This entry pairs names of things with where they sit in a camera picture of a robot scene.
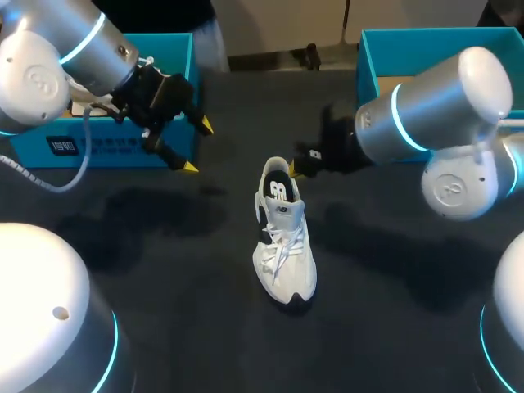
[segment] black table surface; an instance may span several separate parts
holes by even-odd
[[[518,196],[458,224],[425,206],[418,164],[300,180],[313,308],[283,314],[255,275],[265,161],[315,140],[321,108],[353,99],[354,79],[209,77],[215,136],[201,144],[198,175],[94,169],[57,196],[0,169],[1,220],[48,228],[83,256],[132,342],[138,393],[475,392],[479,313],[524,228]]]

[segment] white cable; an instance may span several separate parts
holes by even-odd
[[[68,182],[65,186],[53,186],[52,184],[44,182],[42,179],[37,178],[34,174],[31,174],[26,168],[24,168],[22,165],[18,164],[17,162],[13,161],[11,158],[0,155],[0,162],[2,162],[5,165],[8,165],[10,168],[13,168],[16,172],[27,178],[30,182],[36,184],[37,186],[40,186],[41,188],[49,191],[54,192],[56,194],[61,194],[63,192],[68,192],[72,188],[74,188],[82,179],[82,177],[85,175],[85,172],[88,168],[89,159],[91,158],[91,129],[89,128],[89,115],[92,111],[92,107],[88,106],[84,110],[84,132],[85,132],[85,153],[84,153],[84,160],[82,161],[82,165],[80,166],[80,169],[76,176]]]

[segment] robotic arm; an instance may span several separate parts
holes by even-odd
[[[166,76],[139,66],[137,48],[90,0],[0,0],[0,129],[17,135],[52,122],[70,101],[69,75],[91,94],[110,94],[121,123],[128,117],[144,128],[142,146],[171,169],[185,159],[161,139],[176,115],[212,134],[193,104],[194,89],[182,75]]]
[[[482,47],[456,56],[361,106],[337,103],[323,115],[319,143],[297,145],[292,168],[345,174],[429,154],[422,193],[439,215],[470,220],[524,186],[524,135],[502,120],[513,94],[505,69]]]

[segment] blue box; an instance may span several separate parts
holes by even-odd
[[[198,101],[199,75],[195,63],[192,34],[126,34],[139,50],[141,57],[153,56],[162,72],[183,74],[195,87]],[[164,161],[146,154],[140,147],[142,129],[126,119],[116,124],[109,117],[93,117],[89,121],[93,137],[92,168],[165,168]],[[165,142],[179,155],[192,161],[197,148],[197,136],[192,127],[179,115],[162,133]],[[77,156],[53,153],[48,139],[72,140]],[[11,138],[19,162],[29,169],[79,168],[84,158],[85,136],[81,118],[60,118],[50,124]]]
[[[485,47],[513,86],[509,118],[524,119],[524,40],[513,27],[364,30],[357,62],[359,106],[380,95],[377,77],[415,76],[468,47]]]

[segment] shoe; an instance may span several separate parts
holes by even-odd
[[[304,208],[287,162],[270,158],[255,194],[260,231],[253,265],[264,289],[281,305],[307,305],[317,286]]]

